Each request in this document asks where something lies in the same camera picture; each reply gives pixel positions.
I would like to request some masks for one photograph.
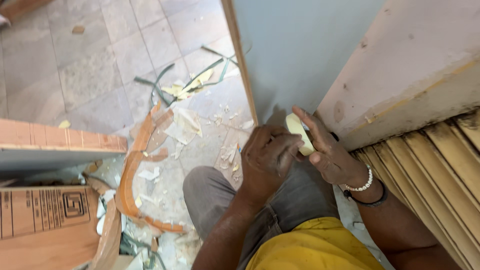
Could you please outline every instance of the hand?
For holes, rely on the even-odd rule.
[[[282,126],[256,127],[241,153],[243,183],[237,196],[262,207],[282,185],[303,144],[301,135]]]
[[[361,187],[368,181],[368,169],[365,164],[354,159],[323,124],[304,109],[293,106],[292,110],[310,129],[313,147],[318,152],[309,156],[310,162],[320,171],[325,181],[331,184],[348,184]]]

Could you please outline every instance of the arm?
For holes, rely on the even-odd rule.
[[[243,183],[205,239],[193,270],[234,270],[237,267],[250,224],[267,199],[282,185],[302,145],[301,136],[290,134],[284,127],[254,129],[241,153]]]
[[[296,106],[293,111],[310,129],[318,152],[311,154],[309,160],[323,178],[331,184],[365,185],[365,164],[351,157],[318,119]],[[364,203],[375,202],[382,194],[382,185],[375,177],[366,190],[352,191],[353,197]],[[392,193],[380,206],[359,205],[359,211],[373,241],[397,270],[460,269],[428,228]]]

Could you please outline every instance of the black wristband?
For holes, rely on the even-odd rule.
[[[349,197],[352,198],[356,203],[360,204],[361,206],[365,206],[365,207],[376,207],[376,206],[379,206],[381,205],[382,203],[384,203],[386,200],[387,200],[387,197],[388,197],[388,188],[386,187],[386,185],[381,181],[381,180],[378,180],[380,182],[380,184],[382,184],[382,188],[384,190],[383,194],[382,194],[382,197],[376,201],[376,202],[372,202],[372,203],[364,203],[364,202],[361,202],[357,199],[355,199],[353,196],[352,196],[352,193],[346,189],[344,192],[343,192],[343,196],[348,199]]]

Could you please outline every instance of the knee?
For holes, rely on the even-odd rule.
[[[217,171],[213,167],[198,166],[193,168],[183,181],[183,194],[185,197],[194,194],[201,189],[202,186],[211,181],[211,176]]]

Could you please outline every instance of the white beaded bracelet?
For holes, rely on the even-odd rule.
[[[372,181],[373,181],[372,170],[370,169],[370,165],[367,164],[367,168],[368,168],[368,182],[363,187],[351,187],[347,184],[345,184],[345,187],[351,191],[363,191],[367,189],[372,184]]]

